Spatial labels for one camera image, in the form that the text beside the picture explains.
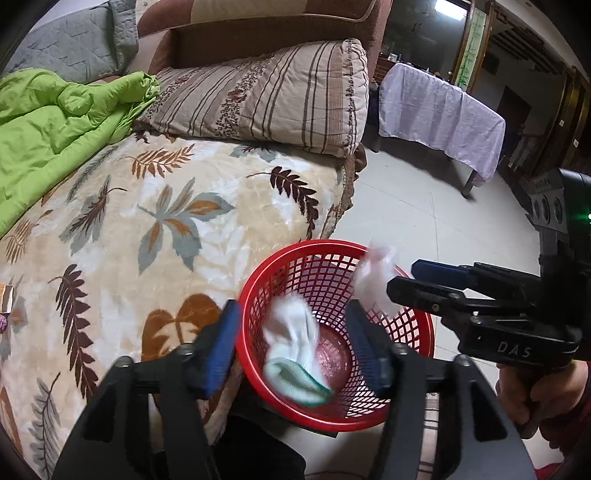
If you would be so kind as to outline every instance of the ceiling light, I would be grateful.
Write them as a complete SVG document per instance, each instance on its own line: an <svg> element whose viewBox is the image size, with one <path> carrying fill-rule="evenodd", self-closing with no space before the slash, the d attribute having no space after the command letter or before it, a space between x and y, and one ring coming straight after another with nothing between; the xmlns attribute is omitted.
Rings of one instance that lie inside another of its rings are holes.
<svg viewBox="0 0 591 480"><path fill-rule="evenodd" d="M435 10L443 15L452 17L456 20L462 20L467 14L467 11L462 7L448 2L447 0L437 0Z"/></svg>

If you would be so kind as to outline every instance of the red plastic basket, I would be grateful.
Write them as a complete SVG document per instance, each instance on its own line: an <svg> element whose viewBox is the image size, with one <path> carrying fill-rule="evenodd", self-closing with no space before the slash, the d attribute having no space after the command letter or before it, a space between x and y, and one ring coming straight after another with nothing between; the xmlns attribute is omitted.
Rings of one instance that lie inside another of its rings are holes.
<svg viewBox="0 0 591 480"><path fill-rule="evenodd" d="M378 399L365 385L344 320L353 294L353 272L366 251L362 245L340 240L291 245L267 258L249 277L240 296L243 313L236 349L246 377L271 407L311 429L351 432L382 423L388 415L388 401ZM402 270L399 273L408 276ZM289 291L303 295L320 323L317 358L335 392L333 400L321 407L302 407L278 396L262 377L267 343L261 323L271 299ZM395 342L433 356L435 335L429 314L404 309L393 319L372 310L368 317L384 325Z"/></svg>

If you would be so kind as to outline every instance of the doorway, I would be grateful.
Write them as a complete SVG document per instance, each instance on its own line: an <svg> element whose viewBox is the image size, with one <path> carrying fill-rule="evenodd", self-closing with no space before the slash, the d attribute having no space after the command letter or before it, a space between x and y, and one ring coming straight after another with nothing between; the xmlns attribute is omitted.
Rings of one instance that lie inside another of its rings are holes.
<svg viewBox="0 0 591 480"><path fill-rule="evenodd" d="M531 105L505 86L496 113L505 119L505 138L508 134L517 133L520 126L525 125L531 112Z"/></svg>

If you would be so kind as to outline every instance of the table leg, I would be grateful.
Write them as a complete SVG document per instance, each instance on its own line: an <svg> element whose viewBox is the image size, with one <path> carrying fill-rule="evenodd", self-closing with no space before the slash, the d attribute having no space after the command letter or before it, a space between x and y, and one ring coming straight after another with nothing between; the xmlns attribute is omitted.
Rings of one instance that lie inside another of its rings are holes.
<svg viewBox="0 0 591 480"><path fill-rule="evenodd" d="M382 146L382 136L378 132L376 134L374 141L371 142L371 146L369 147L369 149L374 153L378 153L381 146Z"/></svg>
<svg viewBox="0 0 591 480"><path fill-rule="evenodd" d="M472 173L470 173L470 177L468 178L468 181L463 186L462 196L464 198L468 198L468 195L470 195L470 191L472 190L472 187L474 186L474 179L476 178L476 175L477 175L476 170L472 170Z"/></svg>

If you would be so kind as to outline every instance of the green comforter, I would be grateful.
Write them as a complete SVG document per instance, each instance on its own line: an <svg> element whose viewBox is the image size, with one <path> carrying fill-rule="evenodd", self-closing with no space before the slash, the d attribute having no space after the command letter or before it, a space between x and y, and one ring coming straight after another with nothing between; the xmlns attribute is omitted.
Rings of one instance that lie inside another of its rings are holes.
<svg viewBox="0 0 591 480"><path fill-rule="evenodd" d="M155 77L136 72L80 85L27 69L0 80L0 238L55 184L108 143L156 99Z"/></svg>

